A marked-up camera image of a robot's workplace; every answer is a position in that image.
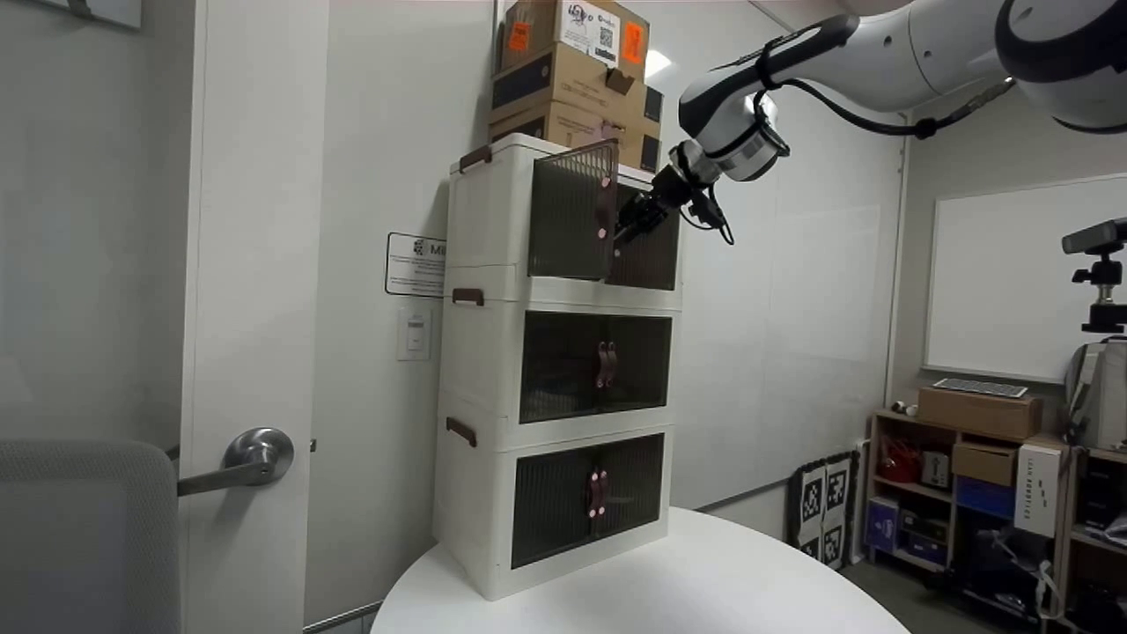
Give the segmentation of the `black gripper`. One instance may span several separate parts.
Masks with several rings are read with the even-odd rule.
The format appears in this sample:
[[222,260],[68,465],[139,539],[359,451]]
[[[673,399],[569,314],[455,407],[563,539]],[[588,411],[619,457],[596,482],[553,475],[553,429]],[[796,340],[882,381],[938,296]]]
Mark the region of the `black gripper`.
[[654,174],[646,198],[636,195],[619,205],[612,247],[627,247],[631,240],[646,235],[658,227],[658,219],[678,212],[685,212],[702,227],[718,223],[708,188],[665,166]]

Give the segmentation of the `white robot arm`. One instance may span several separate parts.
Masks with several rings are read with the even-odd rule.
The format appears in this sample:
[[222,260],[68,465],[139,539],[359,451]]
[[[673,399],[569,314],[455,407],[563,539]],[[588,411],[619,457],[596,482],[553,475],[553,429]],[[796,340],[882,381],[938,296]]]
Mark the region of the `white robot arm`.
[[760,179],[790,156],[765,111],[799,90],[834,118],[888,138],[933,138],[996,97],[1026,92],[1080,133],[1127,128],[1127,0],[908,0],[882,13],[834,13],[712,67],[678,97],[684,140],[619,212],[612,244],[668,216],[731,240],[713,201],[722,176]]

